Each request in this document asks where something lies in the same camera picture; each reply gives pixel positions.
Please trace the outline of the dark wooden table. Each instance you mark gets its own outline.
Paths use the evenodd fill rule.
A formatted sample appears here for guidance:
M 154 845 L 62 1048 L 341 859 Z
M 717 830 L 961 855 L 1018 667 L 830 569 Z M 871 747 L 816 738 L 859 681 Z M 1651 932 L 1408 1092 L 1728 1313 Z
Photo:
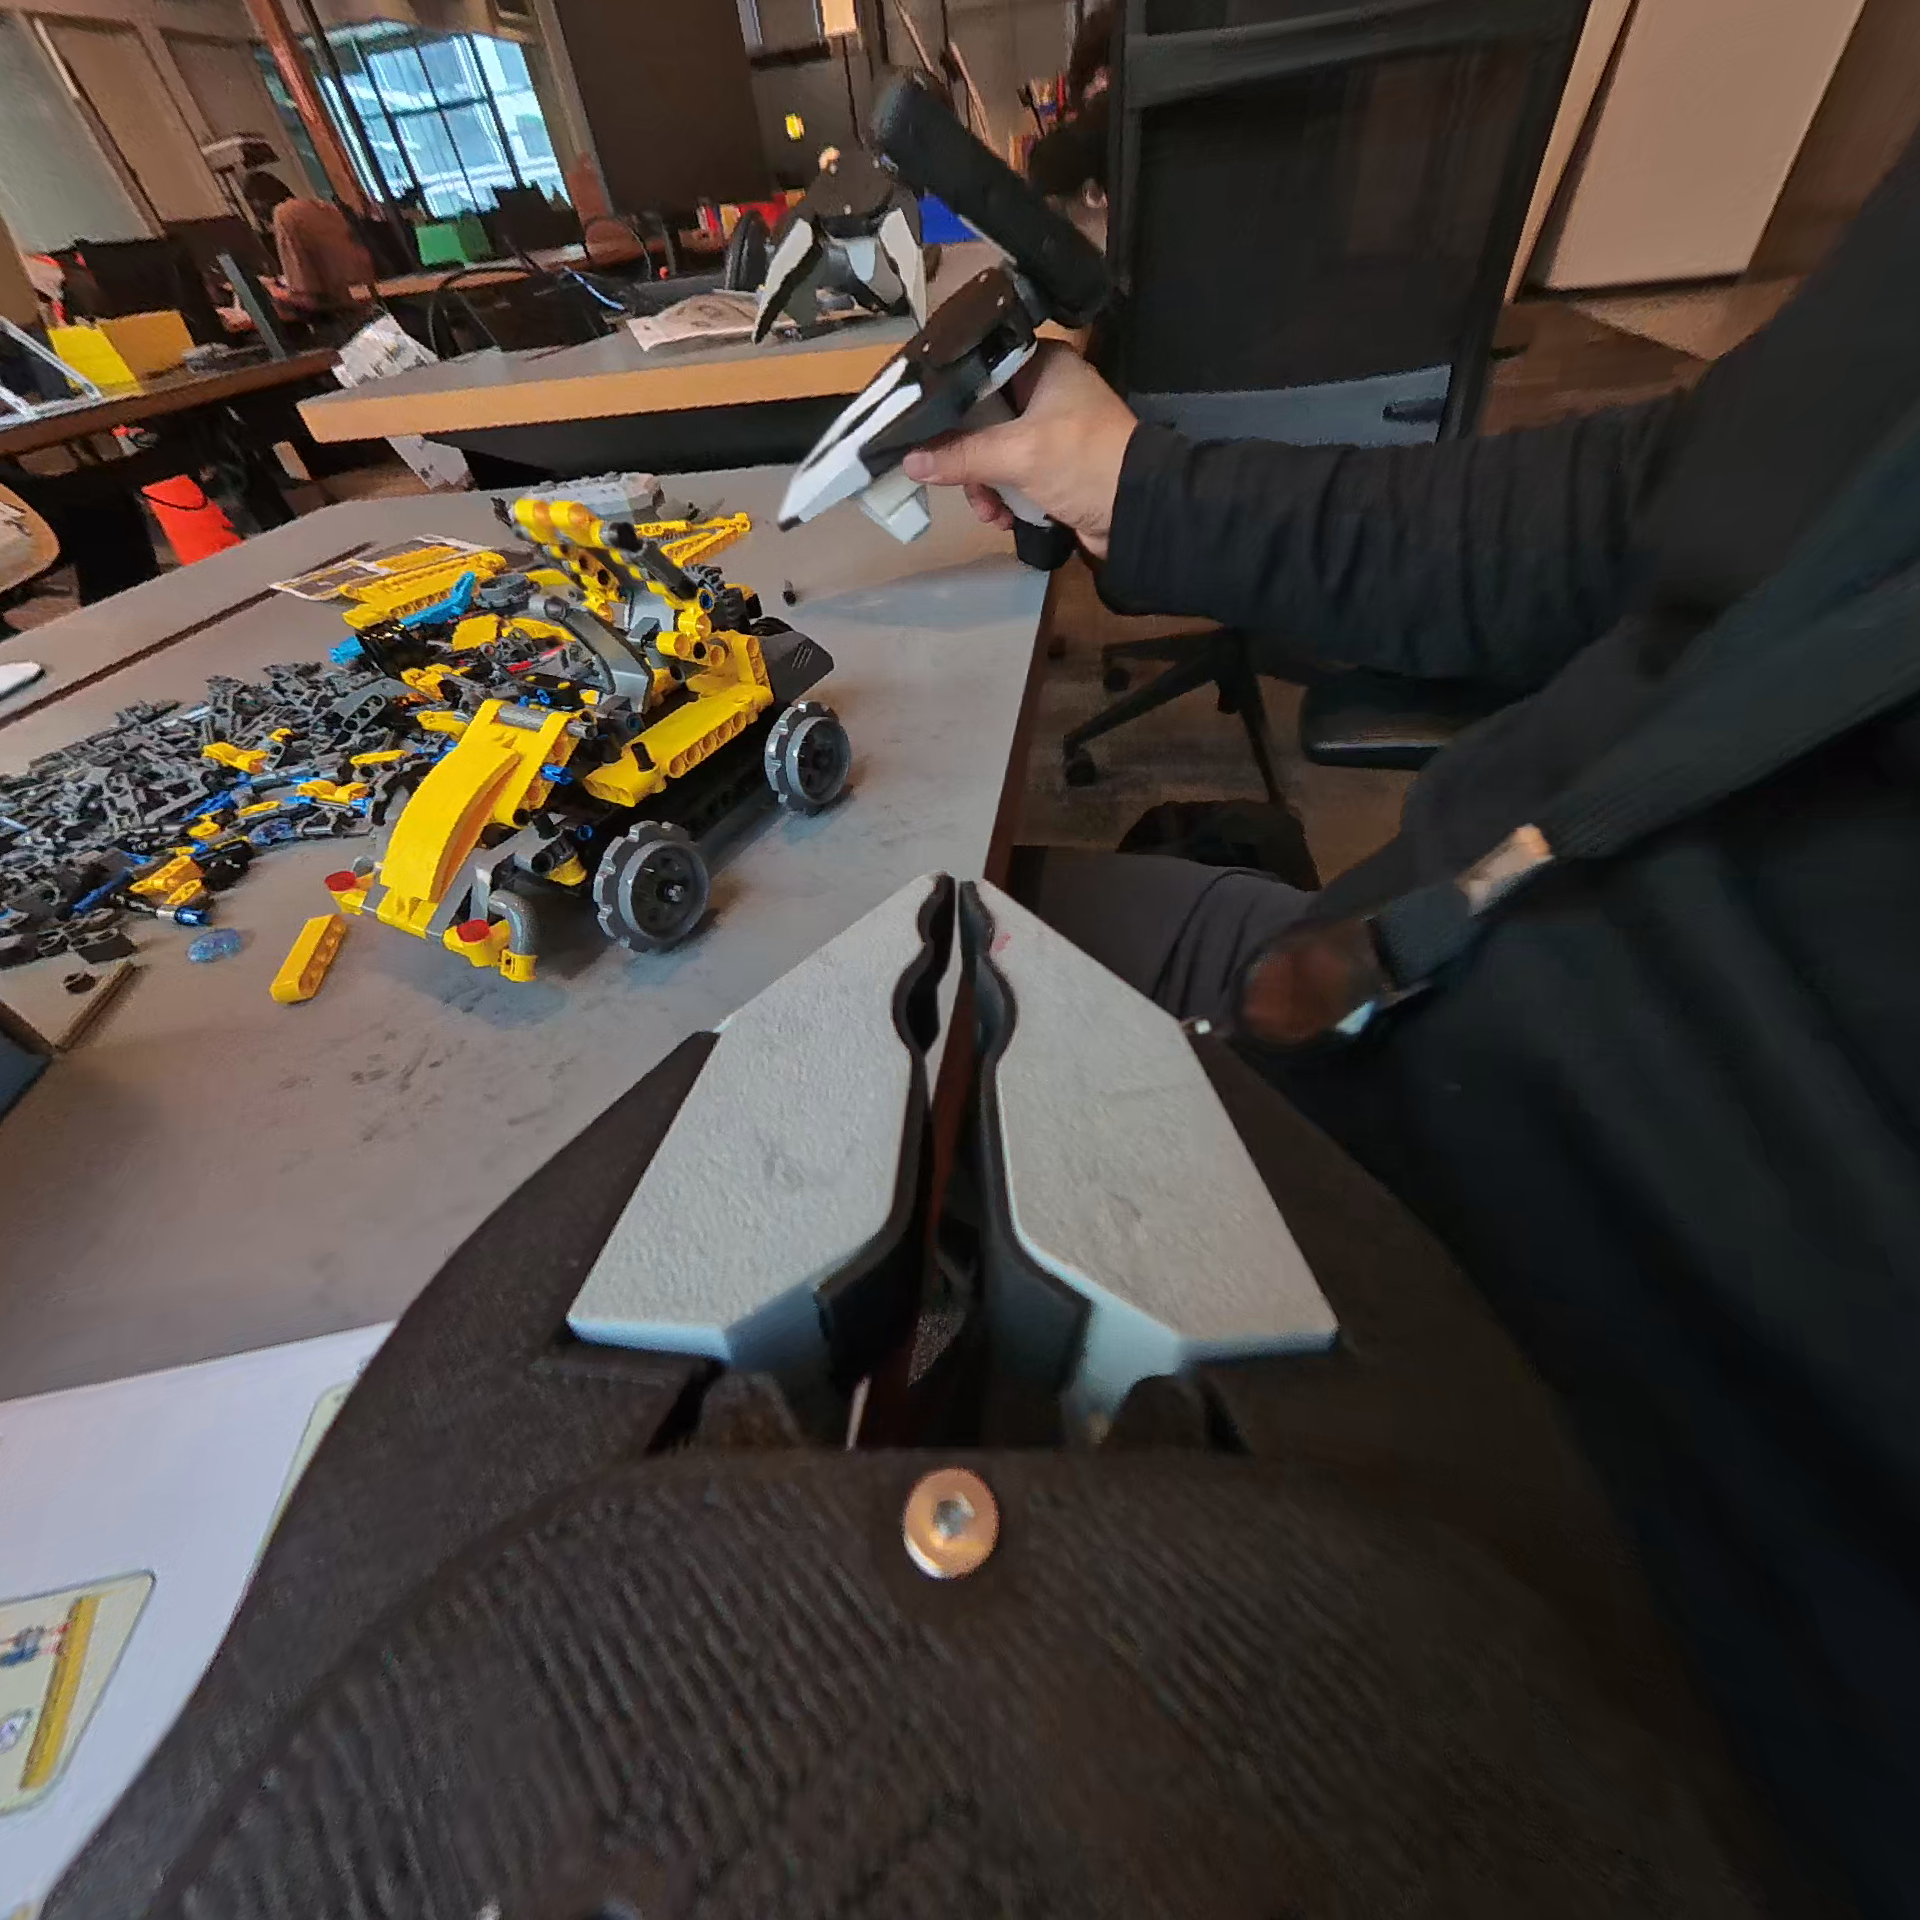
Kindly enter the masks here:
M 50 518 L 76 602 L 92 607 L 156 578 L 145 491 L 181 475 L 228 483 L 241 535 L 292 523 L 275 446 L 301 442 L 298 401 L 328 390 L 338 353 L 181 370 L 37 416 L 6 416 L 8 486 Z

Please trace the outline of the white paper sheet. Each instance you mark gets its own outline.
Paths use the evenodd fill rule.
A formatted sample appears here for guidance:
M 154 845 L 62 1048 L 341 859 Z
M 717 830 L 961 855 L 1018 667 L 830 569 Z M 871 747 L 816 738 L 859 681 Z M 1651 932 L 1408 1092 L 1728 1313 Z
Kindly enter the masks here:
M 632 343 L 648 353 L 754 344 L 758 308 L 754 292 L 706 289 L 658 311 L 627 315 L 622 325 Z

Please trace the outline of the person's black jacket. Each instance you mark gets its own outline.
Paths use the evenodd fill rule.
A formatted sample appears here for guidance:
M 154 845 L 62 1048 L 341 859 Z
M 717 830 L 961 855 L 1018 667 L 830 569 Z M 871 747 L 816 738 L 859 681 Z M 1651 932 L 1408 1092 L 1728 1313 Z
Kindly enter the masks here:
M 1601 636 L 1266 952 L 1570 1406 L 1795 1853 L 1915 1916 L 1915 146 L 1691 390 Z

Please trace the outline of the yellow toy construction vehicle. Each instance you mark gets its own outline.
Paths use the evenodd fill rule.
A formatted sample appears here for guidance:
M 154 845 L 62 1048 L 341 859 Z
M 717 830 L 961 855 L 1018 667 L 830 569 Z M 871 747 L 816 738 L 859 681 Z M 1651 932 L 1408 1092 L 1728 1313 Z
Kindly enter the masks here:
M 850 791 L 852 744 L 816 689 L 830 654 L 765 609 L 727 556 L 744 510 L 595 521 L 493 496 L 508 569 L 413 665 L 365 663 L 445 710 L 450 747 L 336 876 L 341 910 L 522 983 L 570 899 L 648 957 L 706 922 L 708 845 L 762 809 L 811 820 Z

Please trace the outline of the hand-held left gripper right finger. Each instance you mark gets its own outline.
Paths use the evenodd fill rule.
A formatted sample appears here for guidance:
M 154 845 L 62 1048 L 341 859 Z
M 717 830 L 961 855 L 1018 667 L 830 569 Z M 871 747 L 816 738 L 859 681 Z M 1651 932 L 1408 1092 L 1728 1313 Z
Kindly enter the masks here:
M 1335 1309 L 1182 1025 L 986 881 L 957 912 L 996 1359 L 1093 1443 L 1146 1380 L 1332 1354 Z

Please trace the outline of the short yellow beam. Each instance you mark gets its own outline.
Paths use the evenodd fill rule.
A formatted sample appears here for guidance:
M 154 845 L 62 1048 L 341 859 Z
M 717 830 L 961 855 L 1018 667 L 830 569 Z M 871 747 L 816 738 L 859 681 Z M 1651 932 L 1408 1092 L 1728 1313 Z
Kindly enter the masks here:
M 330 910 L 301 923 L 268 988 L 276 1004 L 304 1004 L 320 994 L 328 970 L 344 947 L 349 923 L 346 915 Z

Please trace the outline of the black white gripper device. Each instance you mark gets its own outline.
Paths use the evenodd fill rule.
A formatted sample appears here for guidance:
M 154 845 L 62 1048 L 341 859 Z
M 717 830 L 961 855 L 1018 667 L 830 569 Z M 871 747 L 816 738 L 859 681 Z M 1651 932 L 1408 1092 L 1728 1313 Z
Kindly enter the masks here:
M 919 326 L 930 311 L 919 203 L 864 147 L 825 157 L 773 238 L 752 340 L 765 343 L 785 321 L 818 325 L 827 293 Z

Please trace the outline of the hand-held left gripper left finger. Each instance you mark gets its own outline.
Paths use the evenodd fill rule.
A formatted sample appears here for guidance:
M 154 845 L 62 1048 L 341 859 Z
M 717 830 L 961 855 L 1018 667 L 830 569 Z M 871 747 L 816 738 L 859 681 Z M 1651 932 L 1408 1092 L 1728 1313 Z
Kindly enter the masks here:
M 570 1300 L 606 1348 L 864 1371 L 899 1317 L 954 882 L 909 881 L 732 1013 Z

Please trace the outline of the stack of long yellow beams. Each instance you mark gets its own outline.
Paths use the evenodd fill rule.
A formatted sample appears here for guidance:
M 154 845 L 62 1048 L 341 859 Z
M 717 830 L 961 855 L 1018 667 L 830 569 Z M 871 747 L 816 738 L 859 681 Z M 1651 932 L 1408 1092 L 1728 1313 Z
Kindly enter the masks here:
M 341 588 L 341 621 L 355 635 L 393 621 L 458 619 L 476 588 L 510 565 L 502 553 L 469 540 L 424 539 L 372 552 L 361 566 Z

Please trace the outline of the building instruction booklet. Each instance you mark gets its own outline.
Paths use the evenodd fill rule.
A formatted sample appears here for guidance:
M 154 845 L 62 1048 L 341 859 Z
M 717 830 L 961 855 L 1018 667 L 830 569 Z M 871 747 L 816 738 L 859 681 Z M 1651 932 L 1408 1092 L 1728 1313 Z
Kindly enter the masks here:
M 3 1404 L 3 1916 L 37 1916 L 183 1711 L 392 1326 Z

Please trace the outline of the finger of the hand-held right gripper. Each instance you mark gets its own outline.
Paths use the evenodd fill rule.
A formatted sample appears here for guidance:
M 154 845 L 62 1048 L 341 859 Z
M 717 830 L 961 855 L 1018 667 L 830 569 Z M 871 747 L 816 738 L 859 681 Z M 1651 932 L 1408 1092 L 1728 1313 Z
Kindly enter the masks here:
M 838 504 L 838 508 L 855 508 L 860 515 L 870 516 L 879 532 L 898 543 L 919 540 L 930 521 L 930 510 L 925 504 L 924 483 L 910 479 L 903 471 L 903 459 L 910 451 L 925 444 L 928 437 L 938 434 L 937 428 L 925 430 L 924 424 L 891 424 L 875 441 L 875 457 L 870 457 L 873 466 L 886 463 L 891 466 L 875 483 L 864 489 L 862 495 Z
M 921 399 L 919 377 L 907 363 L 886 363 L 827 423 L 787 479 L 775 511 L 779 530 L 794 530 L 859 496 L 891 466 L 873 466 L 875 441 Z

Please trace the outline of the orange traffic cone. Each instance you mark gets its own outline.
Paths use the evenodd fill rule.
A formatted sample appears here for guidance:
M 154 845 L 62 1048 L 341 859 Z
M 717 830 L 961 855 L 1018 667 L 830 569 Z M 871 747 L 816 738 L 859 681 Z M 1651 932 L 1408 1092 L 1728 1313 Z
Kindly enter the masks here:
M 149 479 L 136 492 L 181 566 L 244 543 L 220 499 L 192 472 Z

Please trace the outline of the pile of building pieces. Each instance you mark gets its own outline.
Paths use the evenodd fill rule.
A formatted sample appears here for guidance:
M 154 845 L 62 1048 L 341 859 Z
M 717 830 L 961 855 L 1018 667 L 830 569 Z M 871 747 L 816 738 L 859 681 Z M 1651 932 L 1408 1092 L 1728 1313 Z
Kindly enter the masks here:
M 450 747 L 445 718 L 320 663 L 120 709 L 1 781 L 1 963 L 128 957 L 125 922 L 203 927 L 268 851 L 365 836 Z

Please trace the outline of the clear acrylic sign holder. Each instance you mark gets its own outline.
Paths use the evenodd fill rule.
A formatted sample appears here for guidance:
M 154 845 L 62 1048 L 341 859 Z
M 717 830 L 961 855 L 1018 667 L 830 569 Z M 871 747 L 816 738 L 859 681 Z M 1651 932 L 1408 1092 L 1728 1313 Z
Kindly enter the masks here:
M 68 365 L 43 337 L 1 317 L 3 424 L 71 414 L 103 399 L 103 390 Z

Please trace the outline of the hanging newspaper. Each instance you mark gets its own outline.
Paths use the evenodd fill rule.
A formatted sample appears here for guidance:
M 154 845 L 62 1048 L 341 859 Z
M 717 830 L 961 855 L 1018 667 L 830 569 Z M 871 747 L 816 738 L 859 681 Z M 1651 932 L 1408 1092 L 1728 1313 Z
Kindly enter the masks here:
M 440 357 L 432 348 L 412 337 L 392 313 L 384 313 L 344 343 L 330 373 L 338 388 L 355 390 L 438 363 Z M 462 451 L 423 436 L 389 436 L 387 444 L 427 491 L 471 492 L 473 472 Z

